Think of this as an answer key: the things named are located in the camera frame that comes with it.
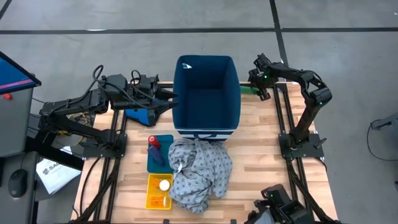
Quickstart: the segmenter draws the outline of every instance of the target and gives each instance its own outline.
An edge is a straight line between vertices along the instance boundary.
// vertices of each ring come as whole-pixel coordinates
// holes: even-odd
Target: blue handle
[[[198,138],[198,139],[206,139],[206,138],[212,138],[212,137],[216,137],[216,136],[217,136],[217,134],[211,134],[211,135],[209,135],[207,137],[200,138],[199,134],[193,134],[193,137]]]
[[[154,157],[154,160],[161,166],[164,166],[165,161],[160,153],[160,151],[155,147],[151,146],[148,148],[148,153]]]

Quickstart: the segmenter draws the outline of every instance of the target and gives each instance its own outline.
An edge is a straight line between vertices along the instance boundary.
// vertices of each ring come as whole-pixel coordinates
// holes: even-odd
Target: wooden table
[[[300,87],[291,83],[289,89],[290,105],[297,124],[305,105]],[[273,92],[272,99],[260,101],[255,95],[242,95],[241,119],[238,129],[225,142],[228,154],[233,160],[233,170],[229,180],[227,194],[222,199],[210,197],[209,209],[202,215],[194,214],[175,205],[169,211],[146,210],[147,188],[147,138],[149,135],[173,134],[180,138],[174,129],[172,110],[165,112],[153,128],[147,128],[133,121],[127,122],[128,145],[126,155],[121,160],[118,186],[113,207],[112,223],[162,223],[169,219],[171,223],[238,223],[247,220],[248,213],[255,210],[253,201],[262,199],[260,191],[275,184],[283,184],[290,193],[286,164],[280,155],[277,136],[280,133]],[[286,130],[289,130],[285,103],[279,93]],[[111,126],[113,111],[96,117],[95,127],[106,129]],[[95,159],[85,162],[81,174],[80,186],[75,200],[75,208],[80,204],[81,188]],[[101,171],[101,159],[93,169],[86,186],[83,208],[86,208],[98,192]],[[324,166],[315,159],[303,159],[308,188],[319,206],[330,217],[337,219],[335,206],[330,192],[328,177]],[[105,217],[108,193],[105,195],[100,218]]]

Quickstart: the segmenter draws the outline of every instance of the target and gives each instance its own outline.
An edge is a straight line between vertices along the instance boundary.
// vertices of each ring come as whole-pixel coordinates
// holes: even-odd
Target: patterned cloth
[[[225,196],[232,160],[223,142],[177,139],[170,146],[169,162],[174,170],[169,195],[179,207],[203,213],[211,192],[218,198]]]

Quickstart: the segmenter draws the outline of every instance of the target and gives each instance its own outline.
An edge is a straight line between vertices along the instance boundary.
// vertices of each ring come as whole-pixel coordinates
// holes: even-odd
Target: gray floor
[[[398,1],[276,0],[282,28],[398,27]],[[273,27],[262,0],[13,0],[0,30]],[[398,163],[373,158],[366,147],[372,120],[398,112],[396,32],[283,33],[289,65],[316,71],[333,99],[316,118],[339,219],[346,223],[396,223]],[[34,96],[45,101],[81,95],[91,71],[132,69],[172,80],[183,54],[230,55],[240,80],[256,55],[279,61],[273,32],[228,34],[0,35],[0,50],[42,80]],[[41,105],[34,103],[32,112]],[[389,128],[372,132],[375,153],[398,158]],[[40,203],[39,223],[66,222],[78,181]]]

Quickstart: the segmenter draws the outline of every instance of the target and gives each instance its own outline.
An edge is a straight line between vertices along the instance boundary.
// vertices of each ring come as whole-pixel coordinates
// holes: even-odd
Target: blue storage bin
[[[238,127],[241,90],[231,57],[181,56],[173,91],[179,102],[173,122],[182,137],[225,141]]]

